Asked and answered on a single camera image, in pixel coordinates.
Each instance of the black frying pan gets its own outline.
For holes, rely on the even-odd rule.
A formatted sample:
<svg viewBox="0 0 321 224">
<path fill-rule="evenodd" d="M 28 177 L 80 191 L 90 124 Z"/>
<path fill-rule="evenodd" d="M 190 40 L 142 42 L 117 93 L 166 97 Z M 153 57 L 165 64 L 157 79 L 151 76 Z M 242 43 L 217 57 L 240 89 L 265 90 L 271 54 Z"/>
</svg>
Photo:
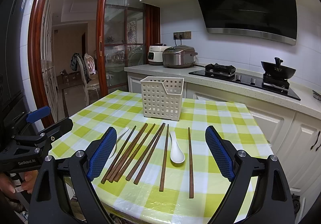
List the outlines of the black frying pan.
<svg viewBox="0 0 321 224">
<path fill-rule="evenodd" d="M 265 72 L 272 76 L 275 79 L 290 79 L 294 73 L 295 69 L 282 66 L 281 63 L 283 60 L 281 60 L 278 57 L 275 57 L 275 63 L 267 62 L 267 61 L 262 61 L 262 67 L 265 70 Z"/>
</svg>

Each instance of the yellow and white tablecloth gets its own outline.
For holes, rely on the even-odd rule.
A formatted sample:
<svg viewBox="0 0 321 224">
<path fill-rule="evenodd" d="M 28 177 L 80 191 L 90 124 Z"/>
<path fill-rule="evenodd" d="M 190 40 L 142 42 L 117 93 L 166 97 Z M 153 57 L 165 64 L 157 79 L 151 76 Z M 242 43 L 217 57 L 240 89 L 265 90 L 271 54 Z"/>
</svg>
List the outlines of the yellow and white tablecloth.
<svg viewBox="0 0 321 224">
<path fill-rule="evenodd" d="M 207 223 L 222 201 L 230 182 L 224 178 L 205 142 L 205 130 L 213 125 L 223 139 L 232 142 L 237 150 L 245 150 L 252 157 L 267 158 L 272 154 L 261 129 L 244 104 L 183 99 L 178 122 L 145 118 L 142 113 L 141 94 L 115 91 L 91 104 L 71 117 L 73 129 L 53 143 L 50 154 L 55 158 L 70 157 L 77 150 L 85 150 L 91 141 L 99 139 L 112 126 L 119 133 L 128 126 L 129 131 L 117 143 L 121 148 L 129 132 L 137 128 L 134 139 L 145 122 L 156 124 L 144 145 L 131 162 L 119 182 L 100 181 L 113 161 L 109 159 L 100 177 L 92 182 L 106 210 L 134 223 Z M 174 165 L 167 153 L 164 192 L 159 192 L 160 174 L 166 137 L 164 129 L 156 149 L 138 185 L 133 183 L 140 167 L 128 182 L 126 175 L 132 169 L 150 140 L 165 122 L 175 131 L 180 148 L 185 154 L 181 165 Z M 191 129 L 194 198 L 189 199 L 188 132 Z M 169 137 L 168 150 L 171 149 Z M 243 206 L 236 220 L 245 218 L 254 194 L 257 178 L 252 178 Z"/>
</svg>

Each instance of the black range hood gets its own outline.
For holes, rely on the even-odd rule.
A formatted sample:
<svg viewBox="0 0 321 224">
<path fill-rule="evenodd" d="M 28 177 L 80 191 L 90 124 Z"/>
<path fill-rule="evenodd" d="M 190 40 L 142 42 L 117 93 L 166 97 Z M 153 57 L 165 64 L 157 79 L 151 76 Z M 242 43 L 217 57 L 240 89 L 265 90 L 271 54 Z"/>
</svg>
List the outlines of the black range hood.
<svg viewBox="0 0 321 224">
<path fill-rule="evenodd" d="M 295 45 L 296 0 L 198 0 L 209 33 L 234 34 Z"/>
</svg>

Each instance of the white plastic basket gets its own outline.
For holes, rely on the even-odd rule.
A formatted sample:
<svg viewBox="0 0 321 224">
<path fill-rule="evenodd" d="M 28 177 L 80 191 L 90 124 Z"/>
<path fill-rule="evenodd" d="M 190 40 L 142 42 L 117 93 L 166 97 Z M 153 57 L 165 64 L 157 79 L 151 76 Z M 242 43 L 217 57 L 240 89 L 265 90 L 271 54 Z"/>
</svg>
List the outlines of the white plastic basket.
<svg viewBox="0 0 321 224">
<path fill-rule="evenodd" d="M 184 78 L 148 76 L 140 82 L 144 116 L 178 121 Z"/>
</svg>

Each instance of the white tiled wall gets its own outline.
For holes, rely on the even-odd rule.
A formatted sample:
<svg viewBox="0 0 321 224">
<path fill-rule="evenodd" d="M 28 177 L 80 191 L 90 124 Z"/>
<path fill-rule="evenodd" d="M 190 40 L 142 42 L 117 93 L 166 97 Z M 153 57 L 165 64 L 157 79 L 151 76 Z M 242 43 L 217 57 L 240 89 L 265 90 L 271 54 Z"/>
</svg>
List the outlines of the white tiled wall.
<svg viewBox="0 0 321 224">
<path fill-rule="evenodd" d="M 292 81 L 321 91 L 321 18 L 298 5 L 298 38 L 295 46 L 266 39 L 209 34 L 197 0 L 161 8 L 161 42 L 175 45 L 173 32 L 192 31 L 182 44 L 195 48 L 198 63 L 231 64 L 236 68 L 263 73 L 261 61 L 284 60 L 296 69 Z"/>
<path fill-rule="evenodd" d="M 20 33 L 20 67 L 21 67 L 24 92 L 27 98 L 30 111 L 34 111 L 37 109 L 35 99 L 33 98 L 33 91 L 31 89 L 29 69 L 28 69 L 28 53 L 27 53 L 28 26 L 29 26 L 29 19 L 30 19 L 32 5 L 33 5 L 33 0 L 27 0 L 27 5 L 23 12 L 21 33 Z M 35 125 L 38 131 L 44 128 L 41 120 L 35 122 Z"/>
</svg>

